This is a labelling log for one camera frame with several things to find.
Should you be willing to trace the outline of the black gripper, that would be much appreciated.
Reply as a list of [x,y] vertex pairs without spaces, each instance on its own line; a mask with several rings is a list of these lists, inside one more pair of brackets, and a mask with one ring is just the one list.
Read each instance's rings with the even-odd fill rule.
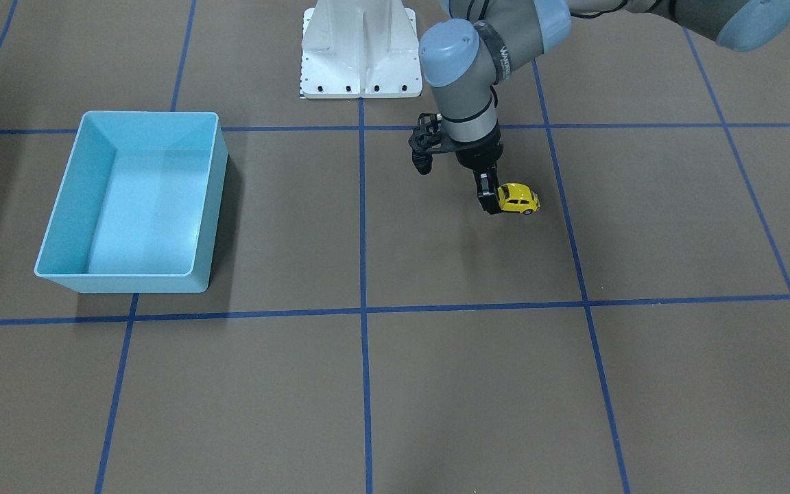
[[501,126],[496,123],[491,132],[476,141],[458,141],[457,160],[460,165],[471,169],[477,188],[477,200],[488,215],[502,213],[499,205],[498,190],[499,179],[496,174],[498,160],[501,159],[504,146],[501,140]]

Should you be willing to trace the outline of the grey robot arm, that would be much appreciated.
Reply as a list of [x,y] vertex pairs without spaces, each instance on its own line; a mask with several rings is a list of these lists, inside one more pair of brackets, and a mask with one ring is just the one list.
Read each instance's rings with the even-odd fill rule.
[[429,174],[436,154],[454,154],[474,177],[489,215],[530,215],[535,191],[501,184],[503,153],[495,86],[571,33],[574,19],[626,10],[653,14],[734,52],[755,50],[790,24],[790,1],[443,1],[445,22],[419,41],[420,68],[437,110],[419,115],[409,139],[411,159]]

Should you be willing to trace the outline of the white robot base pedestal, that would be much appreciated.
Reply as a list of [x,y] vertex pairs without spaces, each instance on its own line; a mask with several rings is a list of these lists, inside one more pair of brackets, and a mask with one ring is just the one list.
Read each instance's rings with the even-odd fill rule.
[[416,14],[401,1],[318,1],[302,21],[301,97],[422,93]]

